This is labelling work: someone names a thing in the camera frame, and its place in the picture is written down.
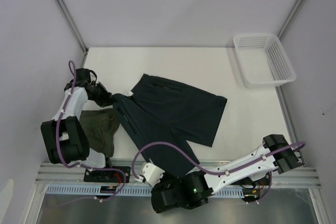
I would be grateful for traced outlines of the olive green shorts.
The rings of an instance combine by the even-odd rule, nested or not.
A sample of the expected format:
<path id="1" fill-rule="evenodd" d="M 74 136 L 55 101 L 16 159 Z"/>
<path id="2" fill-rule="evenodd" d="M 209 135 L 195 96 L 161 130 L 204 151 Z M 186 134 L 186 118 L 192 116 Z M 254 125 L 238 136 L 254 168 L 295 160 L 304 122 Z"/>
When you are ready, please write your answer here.
<path id="1" fill-rule="evenodd" d="M 114 135 L 120 123 L 113 108 L 82 111 L 79 122 L 91 149 L 106 157 L 114 155 Z"/>

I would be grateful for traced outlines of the dark teal shorts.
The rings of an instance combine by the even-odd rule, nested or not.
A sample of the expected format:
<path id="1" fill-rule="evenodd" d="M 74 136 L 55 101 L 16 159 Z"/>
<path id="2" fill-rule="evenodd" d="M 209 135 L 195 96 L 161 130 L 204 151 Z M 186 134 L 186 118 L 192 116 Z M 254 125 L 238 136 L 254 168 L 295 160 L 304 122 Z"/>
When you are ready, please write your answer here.
<path id="1" fill-rule="evenodd" d="M 147 162 L 175 177 L 191 169 L 189 142 L 212 147 L 227 99 L 187 84 L 144 74 L 132 95 L 112 95 L 117 118 Z"/>

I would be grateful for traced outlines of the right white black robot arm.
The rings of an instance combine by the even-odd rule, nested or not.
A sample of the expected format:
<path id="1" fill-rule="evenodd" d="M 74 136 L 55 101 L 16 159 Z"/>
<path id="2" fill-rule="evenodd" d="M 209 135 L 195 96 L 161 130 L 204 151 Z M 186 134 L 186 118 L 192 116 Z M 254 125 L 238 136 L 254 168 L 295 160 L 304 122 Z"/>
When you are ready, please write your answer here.
<path id="1" fill-rule="evenodd" d="M 152 208 L 157 214 L 174 208 L 195 209 L 240 180 L 251 184 L 273 171 L 282 174 L 298 168 L 302 162 L 296 153 L 304 146 L 304 142 L 289 144 L 281 134 L 265 136 L 261 145 L 242 158 L 210 169 L 199 167 L 182 178 L 158 183 L 151 192 Z"/>

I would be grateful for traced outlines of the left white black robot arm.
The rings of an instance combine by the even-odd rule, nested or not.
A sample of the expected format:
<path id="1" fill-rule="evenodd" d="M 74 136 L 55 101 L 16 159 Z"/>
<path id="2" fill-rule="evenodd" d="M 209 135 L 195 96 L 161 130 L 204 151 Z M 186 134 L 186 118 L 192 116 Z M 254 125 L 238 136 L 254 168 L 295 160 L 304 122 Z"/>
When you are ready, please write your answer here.
<path id="1" fill-rule="evenodd" d="M 114 169 L 107 159 L 114 154 L 113 137 L 120 125 L 109 107 L 111 93 L 85 68 L 76 69 L 64 92 L 56 115 L 40 127 L 50 162 L 96 169 L 102 182 L 110 181 Z"/>

